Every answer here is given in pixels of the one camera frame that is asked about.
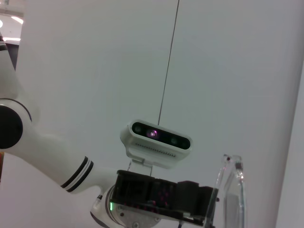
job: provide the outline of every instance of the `clear plastic part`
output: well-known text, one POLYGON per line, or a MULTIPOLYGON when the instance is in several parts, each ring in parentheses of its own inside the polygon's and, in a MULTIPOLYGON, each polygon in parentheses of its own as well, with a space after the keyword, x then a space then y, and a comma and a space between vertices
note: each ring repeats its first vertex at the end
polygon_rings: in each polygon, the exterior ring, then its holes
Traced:
POLYGON ((222 158, 222 166, 204 220, 204 228, 213 226, 247 228, 243 162, 240 156, 224 155, 222 158))

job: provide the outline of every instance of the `white wall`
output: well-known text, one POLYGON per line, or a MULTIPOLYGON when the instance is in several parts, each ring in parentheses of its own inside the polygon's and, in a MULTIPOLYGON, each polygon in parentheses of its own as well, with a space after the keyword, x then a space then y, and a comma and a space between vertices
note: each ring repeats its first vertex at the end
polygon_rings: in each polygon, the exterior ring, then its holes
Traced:
MULTIPOLYGON (((17 73, 41 107, 38 129, 104 166, 126 167, 119 131, 134 118, 157 122, 175 7, 176 0, 29 0, 17 73)), ((161 125, 190 135, 195 150, 154 175, 213 185, 222 154, 242 155, 250 228, 275 227, 303 7, 302 0, 180 4, 161 125)), ((88 213, 97 195, 96 188, 69 195, 7 156, 1 227, 98 227, 88 213)))
POLYGON ((304 224, 304 71, 294 117, 276 228, 302 227, 304 224))
POLYGON ((212 185, 221 155, 242 155, 250 228, 276 224, 303 24, 302 0, 181 1, 160 124, 195 150, 170 178, 212 185))

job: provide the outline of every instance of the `screw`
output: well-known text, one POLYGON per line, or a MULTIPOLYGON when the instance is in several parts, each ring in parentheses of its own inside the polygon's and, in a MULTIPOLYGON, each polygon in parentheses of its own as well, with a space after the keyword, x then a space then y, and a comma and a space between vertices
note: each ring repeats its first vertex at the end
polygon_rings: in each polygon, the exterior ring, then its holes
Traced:
POLYGON ((132 228, 139 228, 139 223, 138 222, 134 222, 132 225, 132 228))

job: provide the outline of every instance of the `ceiling light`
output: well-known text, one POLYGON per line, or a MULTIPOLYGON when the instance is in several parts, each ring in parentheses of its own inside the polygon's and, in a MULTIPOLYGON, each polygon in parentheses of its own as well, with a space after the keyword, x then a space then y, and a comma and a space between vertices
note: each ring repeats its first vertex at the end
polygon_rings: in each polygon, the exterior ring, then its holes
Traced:
POLYGON ((14 20, 18 21, 20 24, 23 24, 23 20, 20 19, 20 18, 17 18, 17 17, 11 17, 13 18, 14 20))
POLYGON ((21 39, 20 39, 20 38, 3 37, 3 40, 4 40, 4 41, 7 41, 7 40, 20 41, 21 39))

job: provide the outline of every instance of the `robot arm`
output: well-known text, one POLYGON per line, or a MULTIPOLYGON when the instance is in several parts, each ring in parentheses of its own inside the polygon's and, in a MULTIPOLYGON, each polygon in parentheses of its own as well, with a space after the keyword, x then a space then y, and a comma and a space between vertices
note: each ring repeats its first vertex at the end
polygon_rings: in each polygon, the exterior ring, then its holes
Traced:
POLYGON ((115 184, 116 170, 98 166, 52 135, 41 135, 32 122, 37 118, 38 109, 20 86, 0 34, 0 150, 22 158, 71 193, 94 185, 106 191, 115 184))

